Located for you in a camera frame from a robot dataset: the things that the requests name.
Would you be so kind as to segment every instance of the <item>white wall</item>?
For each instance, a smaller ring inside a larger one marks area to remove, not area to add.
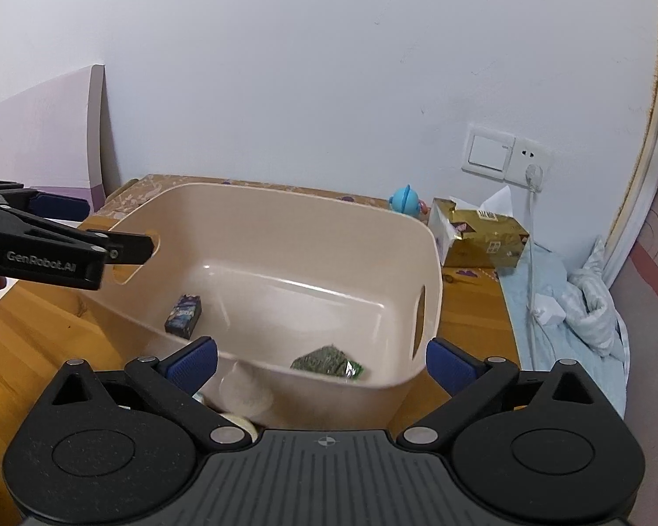
[[[556,150],[537,233],[580,263],[639,152],[657,32],[658,0],[0,0],[0,100],[103,63],[123,180],[427,202],[500,187],[460,170],[484,124]]]

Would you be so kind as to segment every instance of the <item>barcode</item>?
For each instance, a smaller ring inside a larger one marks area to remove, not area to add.
[[[497,215],[493,214],[493,212],[484,212],[482,210],[478,210],[478,217],[480,219],[487,219],[488,221],[497,221]]]

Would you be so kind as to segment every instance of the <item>green wrapper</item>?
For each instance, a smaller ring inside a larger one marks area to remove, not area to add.
[[[356,379],[363,372],[363,366],[353,362],[336,346],[323,346],[319,350],[297,358],[291,368],[315,374]]]

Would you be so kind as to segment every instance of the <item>wooden table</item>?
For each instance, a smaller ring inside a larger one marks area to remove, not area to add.
[[[107,229],[152,192],[182,181],[222,180],[149,176],[108,203],[102,215],[89,218],[84,226]],[[342,197],[335,192],[295,191]],[[374,198],[352,198],[358,203],[385,204]],[[475,357],[499,355],[519,363],[502,290],[492,270],[444,268],[443,277],[439,335]],[[0,465],[22,420],[68,358],[86,358],[95,370],[119,370],[131,359],[116,353],[77,292],[18,282],[0,301]],[[397,434],[447,399],[448,395],[423,372],[391,421],[390,431]],[[0,471],[0,526],[18,523],[19,513]]]

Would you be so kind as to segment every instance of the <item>light switch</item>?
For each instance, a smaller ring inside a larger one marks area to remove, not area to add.
[[[513,135],[471,125],[463,152],[462,168],[473,174],[502,180],[513,147]]]
[[[474,136],[468,161],[471,164],[478,164],[478,166],[504,171],[507,154],[509,154],[509,149],[501,142],[484,136]]]

